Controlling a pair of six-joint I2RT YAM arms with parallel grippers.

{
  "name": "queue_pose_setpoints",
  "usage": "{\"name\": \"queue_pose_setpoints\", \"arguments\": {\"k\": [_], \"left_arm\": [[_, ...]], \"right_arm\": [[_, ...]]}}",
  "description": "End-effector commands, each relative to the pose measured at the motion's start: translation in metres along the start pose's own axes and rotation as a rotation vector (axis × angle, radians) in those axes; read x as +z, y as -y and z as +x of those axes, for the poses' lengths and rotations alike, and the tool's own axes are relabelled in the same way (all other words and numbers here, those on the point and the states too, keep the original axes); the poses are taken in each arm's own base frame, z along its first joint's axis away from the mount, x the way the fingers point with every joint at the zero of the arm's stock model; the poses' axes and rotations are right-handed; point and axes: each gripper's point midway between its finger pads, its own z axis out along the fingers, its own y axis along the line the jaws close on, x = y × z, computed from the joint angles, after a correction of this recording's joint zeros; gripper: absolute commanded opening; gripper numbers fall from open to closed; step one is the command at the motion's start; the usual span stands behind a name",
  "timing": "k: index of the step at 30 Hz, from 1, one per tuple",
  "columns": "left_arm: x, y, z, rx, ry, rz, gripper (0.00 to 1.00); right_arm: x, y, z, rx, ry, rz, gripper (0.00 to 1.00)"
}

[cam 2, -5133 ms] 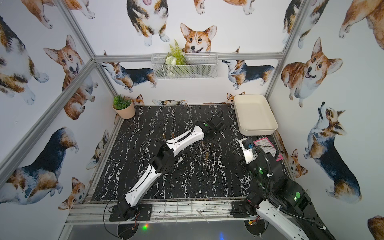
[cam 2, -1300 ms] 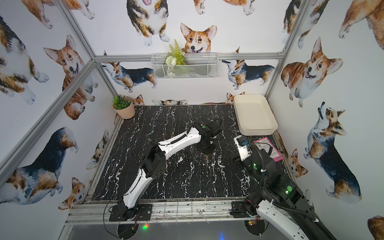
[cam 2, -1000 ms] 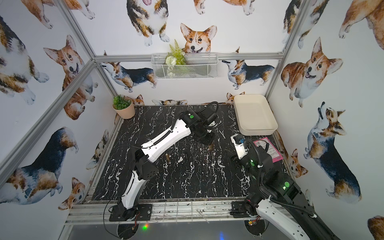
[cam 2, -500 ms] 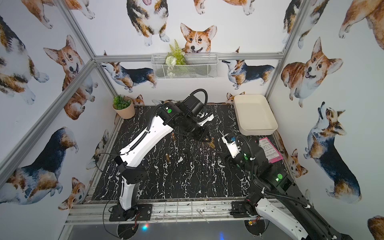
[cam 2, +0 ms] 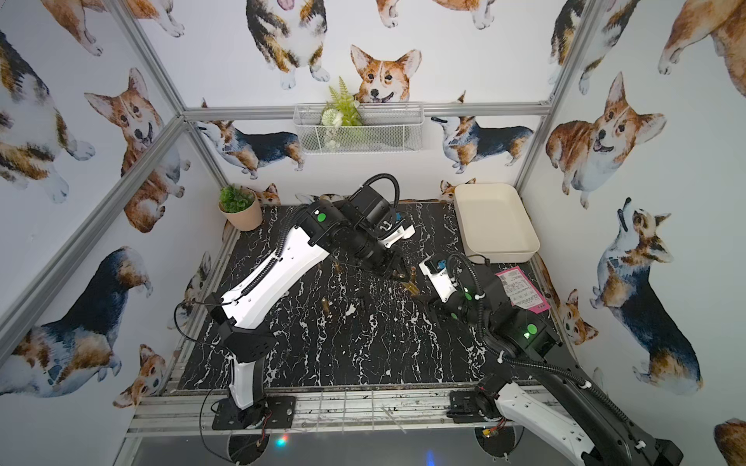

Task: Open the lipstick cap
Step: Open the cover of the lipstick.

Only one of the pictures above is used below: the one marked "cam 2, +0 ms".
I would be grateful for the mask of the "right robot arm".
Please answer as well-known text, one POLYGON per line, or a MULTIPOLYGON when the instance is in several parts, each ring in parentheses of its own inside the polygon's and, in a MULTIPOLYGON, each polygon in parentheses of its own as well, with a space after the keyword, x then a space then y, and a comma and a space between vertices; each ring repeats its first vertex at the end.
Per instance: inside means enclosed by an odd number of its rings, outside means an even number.
POLYGON ((525 370, 563 408, 557 412, 507 376, 491 373, 478 390, 501 417, 526 427, 575 465, 682 463, 674 442, 634 423, 576 364, 553 324, 511 302, 489 266, 451 252, 431 256, 420 268, 437 293, 427 304, 433 320, 472 328, 497 364, 525 370))

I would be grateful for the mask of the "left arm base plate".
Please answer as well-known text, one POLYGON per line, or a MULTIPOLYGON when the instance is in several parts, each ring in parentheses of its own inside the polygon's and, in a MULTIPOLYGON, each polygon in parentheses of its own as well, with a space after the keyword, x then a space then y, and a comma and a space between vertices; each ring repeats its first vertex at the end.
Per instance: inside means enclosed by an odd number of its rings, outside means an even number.
POLYGON ((293 426, 296 398, 266 397, 250 408, 239 409, 232 398, 223 398, 211 407, 212 428, 220 430, 287 429, 293 426))

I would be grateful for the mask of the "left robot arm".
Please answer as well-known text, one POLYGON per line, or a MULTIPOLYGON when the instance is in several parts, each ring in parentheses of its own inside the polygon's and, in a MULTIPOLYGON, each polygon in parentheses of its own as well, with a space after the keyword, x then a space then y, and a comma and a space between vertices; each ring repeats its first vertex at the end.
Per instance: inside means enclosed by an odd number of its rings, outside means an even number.
POLYGON ((246 279, 206 306, 229 353, 230 396, 241 410, 262 398, 258 363, 272 350, 264 326, 269 311, 309 270, 339 254, 353 266, 383 280, 407 283, 410 268, 394 246, 415 228, 400 217, 400 186, 395 176, 377 174, 351 196, 320 198, 298 206, 280 230, 275 250, 246 279))

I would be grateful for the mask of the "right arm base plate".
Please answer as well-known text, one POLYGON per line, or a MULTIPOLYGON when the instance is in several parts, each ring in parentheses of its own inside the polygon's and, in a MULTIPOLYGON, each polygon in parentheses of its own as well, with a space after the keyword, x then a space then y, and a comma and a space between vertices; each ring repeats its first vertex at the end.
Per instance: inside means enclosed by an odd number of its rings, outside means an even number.
POLYGON ((496 393, 482 388, 471 391, 452 391, 449 394, 446 417, 453 423, 497 423, 516 424, 510 415, 519 421, 526 420, 526 413, 536 401, 518 384, 507 384, 496 393))

